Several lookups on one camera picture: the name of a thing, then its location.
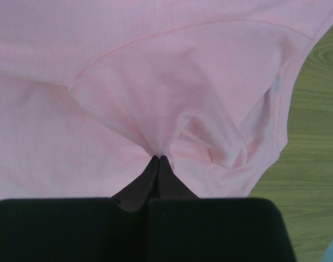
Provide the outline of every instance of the wood grain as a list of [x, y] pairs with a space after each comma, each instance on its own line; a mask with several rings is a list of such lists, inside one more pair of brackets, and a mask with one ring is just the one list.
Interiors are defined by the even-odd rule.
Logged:
[[281, 210], [298, 261], [320, 261], [333, 238], [333, 26], [296, 81], [288, 140], [251, 197]]

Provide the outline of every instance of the green wooden floor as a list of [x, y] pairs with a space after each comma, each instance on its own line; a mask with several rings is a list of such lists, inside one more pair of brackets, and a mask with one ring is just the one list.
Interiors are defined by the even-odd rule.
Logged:
[[288, 139], [251, 196], [281, 210], [298, 261], [320, 261], [333, 238], [333, 27], [297, 79]]

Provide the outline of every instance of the pink t-shirt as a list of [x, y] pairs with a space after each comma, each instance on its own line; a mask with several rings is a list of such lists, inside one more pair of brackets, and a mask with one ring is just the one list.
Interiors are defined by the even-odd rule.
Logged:
[[109, 197], [166, 155], [246, 197], [333, 0], [0, 0], [0, 199]]

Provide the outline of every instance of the wooden surface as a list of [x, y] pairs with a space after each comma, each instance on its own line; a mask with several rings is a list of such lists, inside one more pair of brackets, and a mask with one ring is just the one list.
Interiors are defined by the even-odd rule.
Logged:
[[333, 238], [333, 27], [297, 79], [288, 139], [251, 196], [281, 210], [299, 262], [320, 261]]

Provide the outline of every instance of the pink fabric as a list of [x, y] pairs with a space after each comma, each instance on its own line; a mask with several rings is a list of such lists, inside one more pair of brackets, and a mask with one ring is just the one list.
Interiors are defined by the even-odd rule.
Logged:
[[109, 197], [151, 157], [246, 197], [333, 0], [0, 0], [0, 199]]

